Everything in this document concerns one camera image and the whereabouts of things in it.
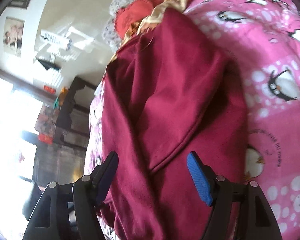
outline framed picture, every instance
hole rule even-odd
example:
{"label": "framed picture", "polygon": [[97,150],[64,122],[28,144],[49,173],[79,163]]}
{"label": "framed picture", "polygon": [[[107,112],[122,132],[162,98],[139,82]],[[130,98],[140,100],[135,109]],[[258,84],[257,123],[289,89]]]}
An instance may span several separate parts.
{"label": "framed picture", "polygon": [[23,26],[25,22],[6,18],[3,31],[3,51],[21,57]]}
{"label": "framed picture", "polygon": [[30,0],[12,0],[10,3],[8,3],[7,6],[27,9],[29,3],[30,3]]}

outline metal screw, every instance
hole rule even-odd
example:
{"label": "metal screw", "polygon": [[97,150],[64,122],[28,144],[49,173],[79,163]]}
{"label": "metal screw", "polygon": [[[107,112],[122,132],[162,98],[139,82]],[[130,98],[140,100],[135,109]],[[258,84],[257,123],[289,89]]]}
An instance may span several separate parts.
{"label": "metal screw", "polygon": [[222,176],[222,175],[218,175],[217,176],[217,181],[225,181],[225,177],[224,176]]}
{"label": "metal screw", "polygon": [[56,187],[56,182],[50,182],[49,183],[49,188],[54,188],[54,187]]}
{"label": "metal screw", "polygon": [[86,182],[86,181],[89,181],[90,180],[90,176],[89,175],[84,175],[82,178],[81,178],[82,181]]}
{"label": "metal screw", "polygon": [[254,180],[250,181],[250,185],[253,187],[258,187],[258,183]]}

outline wooden furniture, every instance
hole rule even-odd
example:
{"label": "wooden furniture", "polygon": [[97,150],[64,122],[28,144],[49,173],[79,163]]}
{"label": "wooden furniture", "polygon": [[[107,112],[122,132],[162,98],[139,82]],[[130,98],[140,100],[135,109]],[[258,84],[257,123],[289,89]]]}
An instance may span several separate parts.
{"label": "wooden furniture", "polygon": [[84,89],[86,86],[93,90],[97,89],[97,86],[83,80],[82,78],[79,78],[79,77],[74,78],[74,80],[69,88],[69,91],[63,101],[63,104],[60,108],[60,113],[56,120],[56,131],[54,134],[53,142],[62,144],[62,145],[68,146],[68,147],[77,147],[77,148],[81,148],[81,149],[86,149],[85,147],[65,142],[64,136],[62,133],[63,130],[66,130],[71,133],[75,133],[75,134],[78,134],[78,135],[81,135],[84,137],[89,137],[88,133],[83,133],[81,131],[77,131],[77,130],[74,130],[71,128],[72,120],[70,117],[70,114],[72,113],[73,109],[76,109],[80,112],[89,114],[88,108],[76,104],[76,102],[74,100],[74,96],[75,96],[76,92],[78,90]]}

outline blue gripper pad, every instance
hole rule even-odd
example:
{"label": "blue gripper pad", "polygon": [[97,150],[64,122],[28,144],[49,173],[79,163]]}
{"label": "blue gripper pad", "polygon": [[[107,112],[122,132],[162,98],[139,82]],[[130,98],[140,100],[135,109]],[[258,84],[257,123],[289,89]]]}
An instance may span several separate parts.
{"label": "blue gripper pad", "polygon": [[187,166],[201,200],[211,206],[213,198],[210,192],[210,184],[192,153],[189,153],[187,157]]}

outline maroon blanket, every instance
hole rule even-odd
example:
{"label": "maroon blanket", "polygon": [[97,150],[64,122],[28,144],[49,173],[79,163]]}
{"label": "maroon blanket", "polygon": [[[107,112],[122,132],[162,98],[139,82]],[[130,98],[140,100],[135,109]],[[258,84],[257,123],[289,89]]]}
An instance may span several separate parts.
{"label": "maroon blanket", "polygon": [[234,65],[168,8],[161,24],[109,64],[104,98],[103,158],[119,154],[105,221],[121,240],[200,239],[210,208],[187,154],[196,151],[231,181],[243,177],[246,106]]}

